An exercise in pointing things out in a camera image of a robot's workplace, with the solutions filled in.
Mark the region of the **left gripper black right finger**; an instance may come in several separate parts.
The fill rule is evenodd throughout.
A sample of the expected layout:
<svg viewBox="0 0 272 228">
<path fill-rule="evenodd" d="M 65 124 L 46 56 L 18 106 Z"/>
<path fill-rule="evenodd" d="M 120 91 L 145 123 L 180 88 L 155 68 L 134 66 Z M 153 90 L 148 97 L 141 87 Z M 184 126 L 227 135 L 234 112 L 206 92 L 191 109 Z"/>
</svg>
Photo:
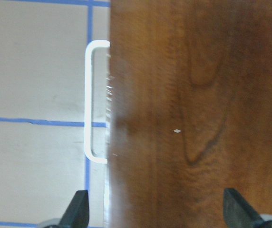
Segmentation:
<svg viewBox="0 0 272 228">
<path fill-rule="evenodd" d="M 223 218 L 229 228 L 268 227 L 268 222 L 234 188 L 223 191 Z"/>
</svg>

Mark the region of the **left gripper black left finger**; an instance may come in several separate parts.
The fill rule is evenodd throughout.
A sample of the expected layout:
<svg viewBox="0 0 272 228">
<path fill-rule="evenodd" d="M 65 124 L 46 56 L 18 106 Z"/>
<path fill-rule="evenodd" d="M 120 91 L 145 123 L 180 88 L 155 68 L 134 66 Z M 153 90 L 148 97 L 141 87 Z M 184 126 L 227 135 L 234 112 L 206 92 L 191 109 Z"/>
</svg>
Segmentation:
<svg viewBox="0 0 272 228">
<path fill-rule="evenodd" d="M 87 190 L 78 190 L 72 198 L 64 215 L 60 219 L 59 227 L 88 227 L 89 199 Z"/>
</svg>

